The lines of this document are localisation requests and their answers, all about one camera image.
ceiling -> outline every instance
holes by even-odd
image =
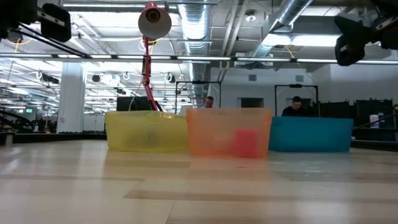
[[[72,1],[61,1],[63,4],[75,4]],[[78,3],[113,3],[119,4],[121,1],[95,1],[86,0],[79,1]],[[122,1],[128,3],[137,3],[138,1]],[[220,1],[203,1],[210,5],[210,34],[208,41],[211,42],[209,45],[210,55],[220,55],[223,47],[224,37],[227,31],[227,24],[230,19],[230,12],[233,5],[232,0],[220,0]],[[340,13],[341,8],[345,7],[346,2],[341,1],[326,1],[326,0],[314,0],[309,7],[304,10],[302,17],[305,16],[317,16],[330,17]],[[255,21],[248,22],[243,19],[240,29],[237,34],[236,41],[232,48],[232,55],[236,53],[248,53],[253,51],[264,38],[262,34],[262,26],[264,25],[265,18],[277,12],[279,10],[280,1],[260,1],[253,0],[247,4],[247,10],[254,10],[256,17]],[[235,19],[239,16],[239,10],[242,5],[238,6],[238,14]],[[72,39],[66,44],[70,47],[79,49],[88,54],[139,54],[142,55],[144,51],[141,45],[141,33],[139,32],[137,21],[139,13],[137,12],[70,12],[72,19]],[[177,14],[170,14],[172,19],[172,28],[167,36],[160,39],[150,49],[152,55],[185,55],[187,53],[184,44],[183,30],[181,28],[180,16]],[[40,24],[32,24],[31,28],[40,29]],[[380,49],[377,45],[368,46],[367,49],[368,59],[381,59],[390,55],[387,50]],[[45,45],[36,40],[30,40],[25,38],[22,44],[16,47],[15,44],[10,43],[6,40],[0,43],[0,52],[18,52],[28,54],[64,54],[63,52]],[[274,47],[271,52],[274,57],[281,58],[321,58],[321,59],[334,59],[334,47],[315,47],[315,46],[297,46],[297,45],[286,45],[284,47]],[[218,64],[211,64],[212,67],[218,67]],[[306,75],[307,72],[311,72],[313,69],[319,67],[319,65],[291,65],[287,63],[274,63],[269,68],[272,70],[258,70],[258,71],[247,71],[243,69],[231,67],[226,74],[226,83],[242,83],[246,80],[246,75],[250,73],[268,75],[260,78],[260,82],[257,85],[279,82],[280,80],[275,79],[281,69],[294,68],[293,72],[301,73]],[[104,62],[104,63],[91,63],[85,62],[85,68],[88,73],[87,78],[87,91],[86,91],[86,113],[103,113],[105,111],[112,111],[116,109],[116,103],[113,101],[119,96],[116,90],[110,87],[106,83],[96,83],[92,81],[93,75],[113,75],[119,76],[119,87],[132,88],[133,91],[127,93],[127,95],[145,95],[145,91],[138,90],[138,86],[141,80],[141,69],[142,64],[137,62]],[[214,78],[218,72],[218,68],[211,69],[211,77]],[[43,114],[48,114],[49,110],[56,113],[58,108],[58,97],[59,97],[59,85],[51,85],[43,82],[39,79],[40,73],[50,75],[54,78],[61,79],[62,74],[62,62],[52,61],[35,61],[35,60],[12,60],[2,58],[0,59],[0,85],[17,85],[25,86],[21,88],[26,92],[42,93],[43,96],[29,96],[24,91],[12,91],[8,88],[7,91],[3,92],[2,106],[29,106],[39,105],[38,103],[32,102],[51,102],[54,106],[40,106],[39,110]],[[190,71],[188,63],[153,63],[152,64],[152,79],[151,85],[154,90],[155,97],[162,102],[166,111],[174,111],[174,88],[175,84],[169,83],[165,79],[166,75],[174,75],[176,80],[190,80]],[[182,94],[178,96],[178,108],[182,105],[187,105],[190,102],[190,87],[185,86],[186,91],[182,91]],[[96,106],[97,104],[92,101],[104,102],[107,101],[108,108]]]

man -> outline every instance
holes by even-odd
[[[205,108],[213,108],[214,98],[212,96],[207,96]]]
[[[299,96],[295,96],[292,100],[292,105],[284,109],[282,116],[307,116],[307,113],[302,108],[302,103],[302,99]]]

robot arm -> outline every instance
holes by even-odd
[[[370,26],[362,20],[346,15],[335,17],[335,23],[343,34],[337,39],[335,55],[339,65],[349,66],[362,60],[365,45],[380,42],[384,49],[398,50],[398,2],[395,0],[371,0],[378,17]]]

red block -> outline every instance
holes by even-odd
[[[259,158],[258,130],[235,130],[234,146],[237,157]]]

floor plank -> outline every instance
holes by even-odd
[[[398,223],[398,154],[266,160],[108,152],[106,141],[0,148],[0,223]]]

